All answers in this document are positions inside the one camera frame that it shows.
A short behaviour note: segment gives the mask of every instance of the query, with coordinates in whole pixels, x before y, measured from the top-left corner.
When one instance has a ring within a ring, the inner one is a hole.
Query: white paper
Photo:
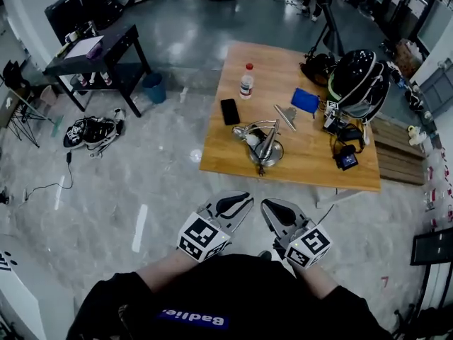
[[[104,35],[100,37],[88,38],[83,39],[78,42],[75,47],[71,49],[71,51],[67,54],[65,59],[79,57],[81,55],[87,55],[90,50],[102,39]]]

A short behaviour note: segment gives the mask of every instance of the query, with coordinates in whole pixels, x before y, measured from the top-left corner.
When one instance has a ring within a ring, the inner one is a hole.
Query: white table leg
[[[344,191],[339,192],[336,195],[332,195],[330,198],[318,200],[316,202],[316,207],[321,208],[326,205],[336,204],[336,203],[339,203],[340,201],[346,200],[346,199],[348,199],[352,196],[356,196],[357,194],[360,194],[360,193],[362,193],[362,191],[352,190],[352,189],[344,190]]]

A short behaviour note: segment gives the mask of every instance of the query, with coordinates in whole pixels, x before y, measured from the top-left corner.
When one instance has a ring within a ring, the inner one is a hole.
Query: gray floor
[[[254,18],[261,14],[260,20]],[[74,291],[78,305],[96,281],[114,272],[133,271],[172,250],[186,217],[217,191],[245,190],[254,196],[255,207],[227,249],[251,255],[270,249],[273,242],[260,214],[262,199],[293,201],[317,222],[328,208],[315,208],[315,194],[326,197],[335,192],[202,172],[193,154],[203,146],[228,44],[241,39],[307,50],[322,21],[309,30],[311,23],[296,9],[272,0],[225,4],[151,0],[127,11],[123,19],[139,26],[140,40],[154,66],[163,67],[164,62],[177,66],[167,67],[168,100],[153,106],[137,90],[132,96],[143,117],[138,119],[127,109],[125,134],[102,159],[91,159],[85,149],[73,152],[71,190],[58,198],[57,189],[48,188],[36,191],[27,203],[21,201],[24,188],[59,182],[62,176],[69,184],[62,140],[66,128],[83,115],[67,97],[60,96],[49,112],[53,118],[64,115],[56,137],[51,136],[49,123],[36,127],[41,148],[1,131],[0,183],[16,199],[8,207],[0,205],[0,232],[16,235]],[[370,35],[374,42],[360,38],[356,28],[345,28],[353,35],[348,48],[361,42],[371,47],[381,40],[377,28]],[[185,96],[180,94],[183,86],[189,87]],[[126,108],[117,93],[97,93],[86,115],[107,115],[118,106]],[[387,329],[394,326],[393,311],[405,309],[418,296],[423,268],[411,267],[409,261],[412,237],[422,227],[422,198],[420,188],[382,181],[381,193],[363,193],[340,203],[323,222],[334,247],[322,266],[364,297]],[[141,248],[135,253],[132,240],[142,205],[148,206],[147,220]],[[384,276],[389,277],[386,287]]]

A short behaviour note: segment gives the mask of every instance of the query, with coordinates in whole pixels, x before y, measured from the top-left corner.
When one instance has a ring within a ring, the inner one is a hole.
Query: white tape on floor
[[[148,205],[142,204],[139,211],[139,216],[137,217],[137,224],[135,225],[135,236],[132,241],[132,250],[135,253],[140,252],[140,245],[142,244],[142,235],[144,229],[144,223],[147,220],[148,215]]]
[[[58,210],[58,207],[59,207],[59,197],[61,196],[62,194],[62,186],[63,186],[63,183],[64,183],[64,175],[62,176],[62,178],[59,180],[59,187],[57,189],[57,194],[55,194],[55,206],[54,206],[54,209],[55,210]]]

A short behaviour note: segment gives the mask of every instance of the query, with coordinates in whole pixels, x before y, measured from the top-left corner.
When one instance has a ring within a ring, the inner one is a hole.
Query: wooden table
[[[212,107],[200,170],[259,177],[256,166],[248,157],[247,146],[233,137],[232,126],[224,124],[220,101],[235,98],[242,126],[280,118],[278,141],[285,155],[275,166],[265,168],[265,179],[348,189],[339,193],[335,202],[357,191],[380,191],[376,147],[370,129],[370,144],[357,155],[359,165],[342,171],[332,158],[331,136],[322,130],[321,111],[318,110],[313,119],[310,113],[297,109],[294,120],[297,131],[293,132],[275,110],[274,104],[282,108],[291,106],[297,87],[322,99],[326,97],[326,89],[301,73],[299,63],[303,61],[303,53],[266,45],[237,42],[229,48]],[[251,99],[242,100],[239,84],[247,63],[253,63],[255,83]],[[331,199],[322,200],[319,205],[332,202]]]

